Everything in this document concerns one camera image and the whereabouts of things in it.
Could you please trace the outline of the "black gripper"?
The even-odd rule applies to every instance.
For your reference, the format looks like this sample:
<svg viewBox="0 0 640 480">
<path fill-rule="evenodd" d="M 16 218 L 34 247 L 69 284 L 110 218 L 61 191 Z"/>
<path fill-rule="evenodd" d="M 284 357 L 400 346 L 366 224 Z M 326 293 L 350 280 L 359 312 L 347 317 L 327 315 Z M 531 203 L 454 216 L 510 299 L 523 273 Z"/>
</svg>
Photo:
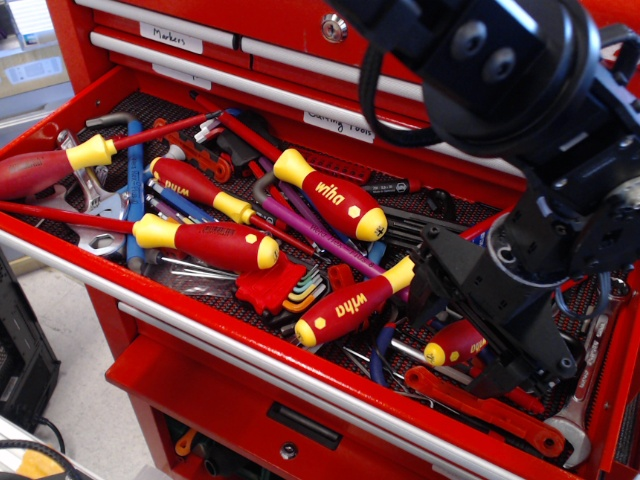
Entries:
<svg viewBox="0 0 640 480">
<path fill-rule="evenodd" d="M 497 220 L 482 247 L 439 223 L 430 221 L 421 231 L 421 243 L 410 253 L 414 278 L 410 284 L 407 317 L 415 329 L 422 328 L 446 307 L 471 321 L 482 333 L 505 336 L 505 325 L 536 299 L 553 293 L 564 280 L 551 284 L 525 281 L 510 272 L 497 258 L 497 240 L 503 221 Z M 521 388 L 539 398 L 540 385 L 571 379 L 577 361 L 568 349 L 549 368 L 537 367 L 525 351 L 496 351 L 486 346 L 479 358 L 485 362 L 481 373 L 467 391 L 481 399 L 496 398 Z"/>
</svg>

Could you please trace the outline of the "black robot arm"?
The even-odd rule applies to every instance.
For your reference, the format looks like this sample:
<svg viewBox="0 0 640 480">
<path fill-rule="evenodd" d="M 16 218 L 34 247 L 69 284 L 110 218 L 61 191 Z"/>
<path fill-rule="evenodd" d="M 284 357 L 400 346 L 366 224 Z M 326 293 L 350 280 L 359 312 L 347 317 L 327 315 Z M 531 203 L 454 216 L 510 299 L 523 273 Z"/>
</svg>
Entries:
<svg viewBox="0 0 640 480">
<path fill-rule="evenodd" d="M 544 392 L 576 362 L 552 309 L 569 279 L 607 280 L 639 258 L 639 37 L 599 28 L 577 1 L 337 1 L 369 47 L 363 114 L 404 147 L 445 142 L 521 171 L 526 190 L 484 246 L 428 225 L 410 310 L 467 318 L 494 360 L 480 398 Z"/>
</svg>

